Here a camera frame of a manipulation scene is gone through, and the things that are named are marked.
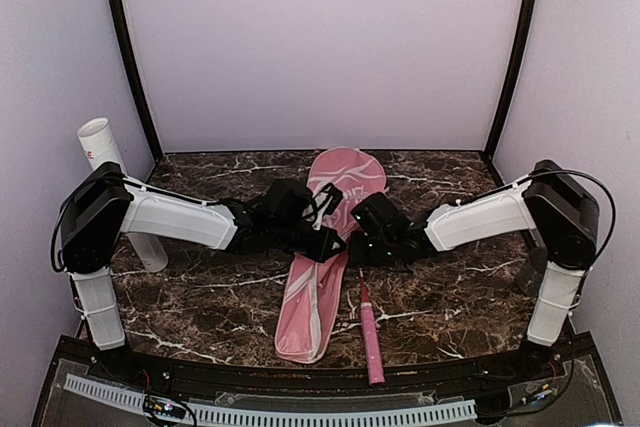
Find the pink racket bag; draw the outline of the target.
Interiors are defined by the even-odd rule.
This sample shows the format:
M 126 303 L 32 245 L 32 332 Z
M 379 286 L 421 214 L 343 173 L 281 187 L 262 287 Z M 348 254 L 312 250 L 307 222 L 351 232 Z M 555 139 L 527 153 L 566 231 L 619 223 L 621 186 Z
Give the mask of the pink racket bag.
M 334 147 L 311 165 L 307 186 L 318 194 L 327 184 L 343 193 L 343 200 L 321 225 L 333 228 L 347 241 L 358 228 L 351 210 L 369 195 L 386 188 L 386 174 L 373 156 L 354 148 Z M 295 256 L 285 286 L 274 345 L 278 357 L 313 364 L 325 354 L 340 304 L 341 285 L 349 254 L 325 263 Z

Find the red badminton racket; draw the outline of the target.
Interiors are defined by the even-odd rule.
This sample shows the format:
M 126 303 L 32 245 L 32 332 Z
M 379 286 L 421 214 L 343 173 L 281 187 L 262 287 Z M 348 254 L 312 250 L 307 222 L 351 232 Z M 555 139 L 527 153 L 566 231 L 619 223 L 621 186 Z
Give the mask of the red badminton racket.
M 368 382 L 370 386 L 382 385 L 386 380 L 378 340 L 376 317 L 362 270 L 359 271 L 359 278 L 361 285 L 360 319 L 366 354 Z

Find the white shuttlecock tube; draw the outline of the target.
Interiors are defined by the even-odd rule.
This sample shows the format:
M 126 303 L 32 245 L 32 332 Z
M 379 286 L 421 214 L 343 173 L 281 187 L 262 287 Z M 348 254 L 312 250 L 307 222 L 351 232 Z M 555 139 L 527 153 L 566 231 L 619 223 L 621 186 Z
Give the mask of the white shuttlecock tube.
M 121 160 L 108 120 L 97 118 L 77 131 L 92 174 L 71 194 L 71 210 L 63 215 L 70 231 L 63 239 L 63 257 L 95 279 L 100 265 L 106 266 L 114 252 L 133 196 L 122 186 L 118 172 Z

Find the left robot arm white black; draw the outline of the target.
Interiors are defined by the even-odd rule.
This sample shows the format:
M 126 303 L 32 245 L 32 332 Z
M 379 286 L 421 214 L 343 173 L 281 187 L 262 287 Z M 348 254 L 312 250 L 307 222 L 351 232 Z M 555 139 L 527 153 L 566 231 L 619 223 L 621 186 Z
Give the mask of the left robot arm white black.
M 92 172 L 62 203 L 51 243 L 54 271 L 67 273 L 101 364 L 120 383 L 141 374 L 127 343 L 110 263 L 123 234 L 150 234 L 233 254 L 280 249 L 324 263 L 346 249 L 339 233 L 320 225 L 343 198 L 333 184 L 313 194 L 303 183 L 274 180 L 249 201 L 199 200 L 126 176 L 114 162 Z

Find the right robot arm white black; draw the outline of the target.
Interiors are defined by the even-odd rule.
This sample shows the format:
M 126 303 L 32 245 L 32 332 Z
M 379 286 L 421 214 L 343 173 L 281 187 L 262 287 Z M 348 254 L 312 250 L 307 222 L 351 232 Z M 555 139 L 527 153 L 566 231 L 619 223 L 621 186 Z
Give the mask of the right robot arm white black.
M 546 264 L 526 340 L 510 360 L 521 381 L 534 379 L 575 308 L 586 276 L 609 243 L 600 239 L 600 207 L 583 187 L 602 182 L 551 160 L 529 174 L 473 199 L 442 204 L 410 219 L 385 194 L 374 193 L 351 211 L 359 228 L 349 243 L 350 261 L 362 267 L 412 264 L 472 242 L 516 231 L 535 231 Z

